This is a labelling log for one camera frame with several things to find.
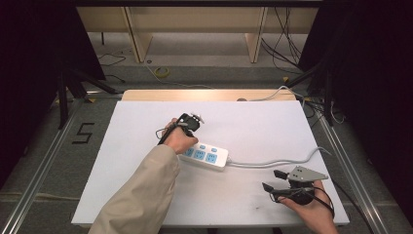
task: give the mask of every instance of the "beige jacket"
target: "beige jacket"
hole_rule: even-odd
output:
[[[154,147],[131,178],[103,206],[89,233],[158,233],[167,215],[178,173],[175,152],[166,145]]]

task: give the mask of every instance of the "power strip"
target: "power strip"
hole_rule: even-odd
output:
[[[218,171],[224,171],[228,158],[228,150],[205,143],[197,143],[185,153],[179,154],[178,157],[183,161]]]

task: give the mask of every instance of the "hand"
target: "hand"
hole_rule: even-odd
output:
[[[318,187],[324,190],[322,182],[320,180],[314,181],[314,187]],[[329,204],[330,201],[328,197],[320,190],[316,189],[315,195],[322,199],[323,202]],[[337,228],[334,225],[333,217],[331,211],[323,206],[320,202],[313,200],[310,204],[306,206],[301,206],[296,204],[294,201],[288,198],[279,197],[279,201],[291,208],[300,215],[301,219],[306,223],[306,225],[316,233],[338,233]]]
[[[168,128],[174,122],[176,122],[176,118],[173,118],[166,126]],[[164,144],[171,147],[176,154],[184,153],[188,150],[192,145],[198,143],[198,139],[196,137],[189,137],[186,136],[183,130],[179,127],[175,128],[172,133],[168,136],[168,138],[164,141]]]

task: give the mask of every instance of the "white board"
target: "white board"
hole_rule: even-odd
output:
[[[155,132],[172,117],[191,112],[206,121],[195,132],[200,142],[228,149],[237,162],[302,160],[318,147],[298,101],[119,101],[72,223],[92,224],[102,206],[158,143]],[[180,162],[164,226],[302,225],[295,212],[272,202],[262,188],[262,182],[287,188],[288,182],[275,178],[273,170],[289,173],[294,166],[226,167],[218,172]],[[301,166],[328,175],[319,152]],[[349,223],[331,180],[323,183],[335,207],[335,223]]]

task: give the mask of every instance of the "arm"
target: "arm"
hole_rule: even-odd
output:
[[[320,180],[314,181],[314,187],[321,188],[322,190],[324,189]],[[316,190],[315,192],[316,196],[322,199],[323,202],[327,204],[330,202],[328,200],[328,197],[322,191]],[[301,206],[296,204],[294,201],[284,197],[279,197],[279,201],[297,212],[298,215],[300,215],[301,219],[303,219],[303,221],[306,223],[306,225],[314,232],[318,234],[338,233],[337,228],[334,225],[331,212],[320,202],[313,200],[310,204]]]
[[[89,233],[158,233],[179,173],[176,154],[197,142],[197,138],[187,137],[176,128],[164,144],[149,152],[131,178],[103,206]]]

